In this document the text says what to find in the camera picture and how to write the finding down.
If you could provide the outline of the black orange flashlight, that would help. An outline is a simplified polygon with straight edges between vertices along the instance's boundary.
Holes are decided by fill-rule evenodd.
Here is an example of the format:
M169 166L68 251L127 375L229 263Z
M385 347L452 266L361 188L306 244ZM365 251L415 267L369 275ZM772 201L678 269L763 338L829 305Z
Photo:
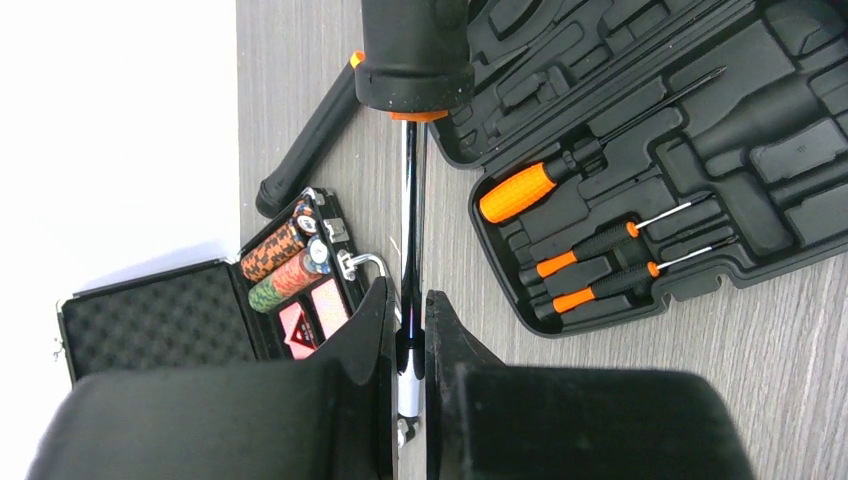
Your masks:
M364 59L364 52L353 52L279 165L261 181L255 206L263 217L274 218L300 195L359 109L355 69Z

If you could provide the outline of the pink card deck upper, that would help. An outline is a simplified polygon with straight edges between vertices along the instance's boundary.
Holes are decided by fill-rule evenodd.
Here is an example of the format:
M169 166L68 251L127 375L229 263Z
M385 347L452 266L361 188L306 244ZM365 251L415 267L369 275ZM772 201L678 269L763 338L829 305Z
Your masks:
M284 307L279 311L278 318L284 333L284 344L294 360L308 358L318 349L318 338L300 303Z

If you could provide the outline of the black orange medium screwdriver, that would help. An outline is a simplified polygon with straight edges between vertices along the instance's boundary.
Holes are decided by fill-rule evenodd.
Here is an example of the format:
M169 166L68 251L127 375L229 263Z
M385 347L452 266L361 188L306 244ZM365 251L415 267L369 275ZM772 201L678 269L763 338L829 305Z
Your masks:
M429 124L471 101L474 70L466 1L367 0L361 4L364 57L355 66L359 102L386 112L402 134L400 328L397 353L398 443L417 432L424 409L421 270Z

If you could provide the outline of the small black orange screwdriver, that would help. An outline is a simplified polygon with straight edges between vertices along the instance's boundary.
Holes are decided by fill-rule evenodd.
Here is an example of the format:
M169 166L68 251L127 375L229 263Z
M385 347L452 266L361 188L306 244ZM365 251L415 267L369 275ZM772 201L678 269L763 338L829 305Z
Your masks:
M713 196L713 193L702 193L697 195L694 199L682 203L648 220L643 220L638 223L628 221L626 223L610 227L601 233L594 234L593 236L579 242L571 250L566 251L565 253L546 259L536 264L534 267L521 270L518 274L519 282L523 286L532 286L540 283L543 279L554 275L572 264L597 257L622 243L638 238L641 231L652 223L658 222L689 207L702 203Z
M544 320L552 317L555 314L564 314L579 306L603 298L613 297L624 292L635 289L638 286L650 285L658 278L664 270L669 267L688 261L700 255L717 250L727 245L736 243L739 240L737 235L729 236L721 241L714 242L704 246L701 249L691 251L684 256L678 257L667 262L656 263L647 262L644 265L636 265L628 267L619 272L607 275L584 289L572 292L570 294L560 295L553 298L550 302L540 304L534 308L534 313L538 319Z

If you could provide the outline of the long black orange screwdriver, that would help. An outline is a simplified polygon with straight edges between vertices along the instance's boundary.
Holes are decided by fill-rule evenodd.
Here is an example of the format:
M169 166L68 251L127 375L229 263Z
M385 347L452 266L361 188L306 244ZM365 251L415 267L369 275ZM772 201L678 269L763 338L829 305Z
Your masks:
M535 163L515 173L500 182L480 199L480 213L489 223L497 224L524 212L563 181L578 174L582 167L599 157L603 148L612 140L678 100L720 78L726 70L727 66L715 68L618 126L607 135L593 139L579 148L575 147L559 158Z

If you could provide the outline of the black poker chip case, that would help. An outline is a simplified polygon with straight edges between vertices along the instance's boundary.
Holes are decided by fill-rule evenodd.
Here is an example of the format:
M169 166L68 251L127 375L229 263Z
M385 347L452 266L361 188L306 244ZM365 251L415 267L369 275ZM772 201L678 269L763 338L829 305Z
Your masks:
M60 353L72 382L112 371L294 360L279 311L300 303L319 349L331 337L324 338L310 292L335 279L350 320L369 267L387 272L379 256L357 249L334 192L308 188L233 257L59 302Z

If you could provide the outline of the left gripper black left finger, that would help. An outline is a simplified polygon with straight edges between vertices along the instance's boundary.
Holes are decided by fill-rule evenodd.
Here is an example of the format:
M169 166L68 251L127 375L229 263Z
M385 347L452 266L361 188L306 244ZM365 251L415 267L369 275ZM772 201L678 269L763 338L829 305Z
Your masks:
M394 288L310 357L100 374L60 405L31 479L393 479Z

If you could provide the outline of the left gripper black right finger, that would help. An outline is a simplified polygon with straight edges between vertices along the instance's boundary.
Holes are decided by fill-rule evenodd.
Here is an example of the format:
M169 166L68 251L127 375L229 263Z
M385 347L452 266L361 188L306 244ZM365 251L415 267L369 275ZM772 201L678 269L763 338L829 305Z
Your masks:
M681 371L508 365L426 298L431 479L750 479L722 398Z

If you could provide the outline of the pink card deck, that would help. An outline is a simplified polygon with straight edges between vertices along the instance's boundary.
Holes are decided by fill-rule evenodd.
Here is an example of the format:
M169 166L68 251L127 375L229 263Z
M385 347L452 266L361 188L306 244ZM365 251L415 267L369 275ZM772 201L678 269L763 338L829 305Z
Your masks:
M284 333L284 344L294 360L308 358L318 349L318 338L300 303L284 307L279 311L278 318Z
M350 312L342 291L339 289L336 280L330 278L317 285L310 292L310 298L324 338L329 339L350 318Z

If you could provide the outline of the black plastic tool case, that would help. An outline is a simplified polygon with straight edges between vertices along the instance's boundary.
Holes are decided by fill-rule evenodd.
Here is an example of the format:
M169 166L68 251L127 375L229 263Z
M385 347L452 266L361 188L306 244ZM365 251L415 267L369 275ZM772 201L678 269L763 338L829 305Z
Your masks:
M548 338L659 314L847 249L847 5L843 1L473 1L473 100L433 127L447 160L483 175L477 236L521 324ZM529 209L493 224L480 199L538 162L603 137L715 68L718 79L608 143ZM638 238L532 286L521 270L594 234L653 218ZM628 267L650 285L540 320L534 308Z

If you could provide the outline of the pink card deck lower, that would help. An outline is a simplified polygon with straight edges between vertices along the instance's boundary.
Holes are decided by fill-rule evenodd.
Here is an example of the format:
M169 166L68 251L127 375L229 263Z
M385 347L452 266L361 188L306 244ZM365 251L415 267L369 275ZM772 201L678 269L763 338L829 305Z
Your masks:
M350 312L342 291L339 289L336 280L330 278L317 285L310 292L310 298L324 338L329 339L350 318Z

